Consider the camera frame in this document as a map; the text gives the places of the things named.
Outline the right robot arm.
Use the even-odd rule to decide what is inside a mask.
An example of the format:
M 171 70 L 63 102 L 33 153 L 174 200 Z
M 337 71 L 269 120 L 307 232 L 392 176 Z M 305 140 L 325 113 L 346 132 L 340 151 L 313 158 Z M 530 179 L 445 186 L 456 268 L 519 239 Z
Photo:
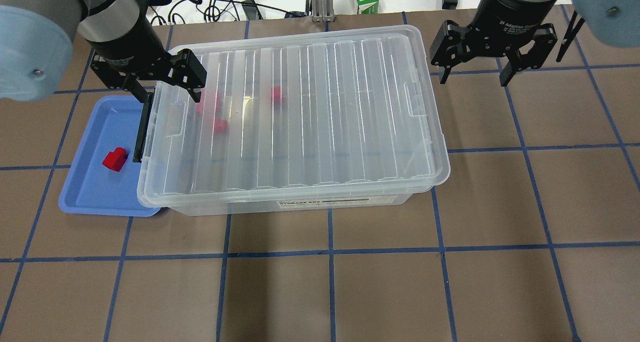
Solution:
M 584 25 L 605 45 L 639 46 L 640 0 L 571 0 L 574 12 L 562 38 L 546 23 L 557 1 L 479 0 L 468 25 L 444 21 L 429 48 L 439 82 L 445 84 L 455 66 L 475 58 L 506 58 L 499 82 L 507 86 L 517 73 L 541 68 L 555 45 L 556 61 L 562 61 Z

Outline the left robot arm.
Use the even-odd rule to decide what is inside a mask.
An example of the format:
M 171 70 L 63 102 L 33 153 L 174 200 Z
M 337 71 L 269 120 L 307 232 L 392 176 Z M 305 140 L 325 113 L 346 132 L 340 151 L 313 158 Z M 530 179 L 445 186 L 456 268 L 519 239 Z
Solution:
M 37 102 L 57 91 L 82 36 L 107 88 L 144 103 L 140 82 L 161 81 L 201 100 L 206 69 L 192 50 L 167 52 L 137 0 L 1 0 L 0 15 L 2 98 Z

